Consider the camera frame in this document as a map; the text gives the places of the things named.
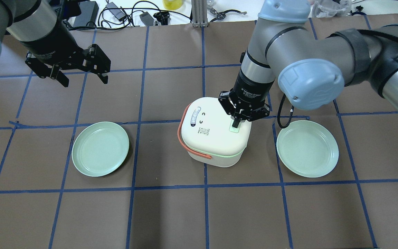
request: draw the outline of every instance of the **yellow object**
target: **yellow object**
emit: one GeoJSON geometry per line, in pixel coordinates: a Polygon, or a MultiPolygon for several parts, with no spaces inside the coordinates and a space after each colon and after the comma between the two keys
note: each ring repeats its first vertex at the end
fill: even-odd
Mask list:
{"type": "Polygon", "coordinates": [[[182,0],[163,0],[163,3],[167,10],[176,10],[182,6],[182,0]]]}

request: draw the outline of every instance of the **qr code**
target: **qr code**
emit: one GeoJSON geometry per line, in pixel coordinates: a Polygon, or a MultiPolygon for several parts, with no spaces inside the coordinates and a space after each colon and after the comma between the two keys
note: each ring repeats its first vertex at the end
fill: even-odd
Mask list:
{"type": "Polygon", "coordinates": [[[210,133],[210,129],[199,128],[198,134],[204,134],[204,135],[208,136],[209,133],[210,133]]]}

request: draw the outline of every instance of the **metal post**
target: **metal post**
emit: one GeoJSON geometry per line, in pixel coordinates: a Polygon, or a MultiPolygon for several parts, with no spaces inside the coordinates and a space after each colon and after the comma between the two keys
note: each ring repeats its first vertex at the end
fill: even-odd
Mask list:
{"type": "Polygon", "coordinates": [[[208,27],[206,0],[191,0],[191,12],[193,27],[208,27]]]}

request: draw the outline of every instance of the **light green plate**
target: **light green plate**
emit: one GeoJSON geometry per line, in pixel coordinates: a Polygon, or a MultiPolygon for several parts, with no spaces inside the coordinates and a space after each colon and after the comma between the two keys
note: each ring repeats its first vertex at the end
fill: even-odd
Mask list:
{"type": "Polygon", "coordinates": [[[72,149],[73,164],[84,175],[107,175],[124,162],[129,143],[127,132],[118,124],[92,124],[75,140],[72,149]]]}
{"type": "Polygon", "coordinates": [[[339,147],[333,135],[308,120],[294,121],[279,132],[277,153],[292,172],[311,178],[330,173],[339,159],[339,147]]]}

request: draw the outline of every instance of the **plate rim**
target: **plate rim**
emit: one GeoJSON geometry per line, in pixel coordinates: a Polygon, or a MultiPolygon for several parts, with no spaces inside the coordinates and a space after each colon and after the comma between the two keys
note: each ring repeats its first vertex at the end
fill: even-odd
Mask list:
{"type": "Polygon", "coordinates": [[[72,146],[72,153],[71,153],[71,155],[72,155],[72,162],[73,162],[73,165],[75,166],[76,170],[78,170],[80,173],[82,173],[82,174],[84,174],[84,175],[86,175],[86,176],[90,176],[90,177],[104,176],[104,175],[108,175],[109,173],[112,173],[112,172],[115,171],[117,168],[119,168],[119,166],[124,162],[124,160],[125,160],[126,157],[128,156],[128,150],[130,150],[130,138],[129,138],[129,136],[128,136],[127,131],[126,131],[125,129],[123,129],[123,127],[120,126],[120,125],[117,124],[117,123],[113,123],[113,122],[109,122],[109,121],[102,121],[102,122],[94,123],[94,124],[92,124],[92,125],[90,125],[90,126],[87,126],[87,127],[86,127],[84,130],[82,130],[82,132],[76,137],[75,142],[73,143],[73,146],[72,146]],[[92,127],[92,126],[99,126],[99,125],[101,125],[101,124],[103,124],[103,123],[114,124],[114,125],[116,125],[116,126],[119,126],[119,127],[122,129],[122,131],[124,132],[124,134],[125,134],[125,136],[126,136],[126,138],[127,138],[127,141],[128,141],[127,147],[128,147],[128,148],[127,148],[127,150],[126,150],[125,155],[123,156],[123,159],[122,159],[122,157],[121,157],[121,159],[120,159],[121,163],[120,163],[120,164],[115,165],[115,166],[109,168],[109,170],[107,170],[106,173],[103,172],[103,173],[101,173],[101,174],[91,174],[91,175],[88,175],[88,174],[82,172],[81,170],[79,170],[79,167],[76,165],[76,162],[75,162],[75,159],[74,159],[74,158],[75,158],[75,157],[74,157],[74,151],[75,151],[75,148],[76,148],[76,145],[77,145],[77,142],[78,142],[79,137],[80,137],[87,129],[89,129],[89,128],[92,127]]]}
{"type": "Polygon", "coordinates": [[[324,126],[322,126],[321,124],[319,124],[319,123],[316,123],[316,122],[314,122],[314,121],[311,121],[311,120],[296,120],[296,121],[293,121],[293,122],[291,122],[291,123],[296,123],[296,122],[310,122],[310,123],[314,123],[314,124],[316,124],[319,128],[322,128],[322,129],[324,129],[324,130],[326,130],[327,131],[327,134],[329,134],[329,137],[331,137],[334,141],[335,141],[335,145],[336,145],[336,148],[333,148],[334,150],[333,151],[335,151],[335,154],[336,154],[336,159],[334,160],[335,161],[335,163],[333,163],[333,166],[332,167],[328,167],[330,170],[329,171],[327,171],[326,173],[325,173],[325,171],[324,171],[324,173],[323,174],[317,174],[316,176],[308,176],[308,175],[305,175],[305,173],[303,173],[303,172],[299,172],[298,170],[296,170],[294,167],[292,167],[292,166],[289,166],[289,165],[287,165],[287,163],[282,159],[282,156],[281,156],[281,149],[280,149],[280,145],[279,145],[279,137],[281,136],[281,133],[285,130],[285,129],[287,129],[287,128],[285,128],[285,129],[282,129],[280,132],[279,132],[279,134],[278,134],[278,136],[277,136],[277,142],[276,142],[276,149],[277,149],[277,154],[278,154],[278,157],[280,158],[280,160],[283,162],[283,165],[285,165],[289,170],[291,170],[293,173],[295,173],[295,174],[297,174],[297,175],[300,175],[300,176],[303,176],[303,177],[307,177],[307,178],[318,178],[318,177],[322,177],[322,176],[325,176],[325,175],[327,175],[327,174],[329,174],[330,172],[332,172],[333,171],[333,169],[336,167],[336,165],[337,165],[337,163],[338,163],[338,161],[339,161],[339,146],[338,146],[338,143],[337,143],[337,140],[336,140],[336,138],[333,136],[333,134],[327,129],[327,128],[325,128],[324,126]]]}

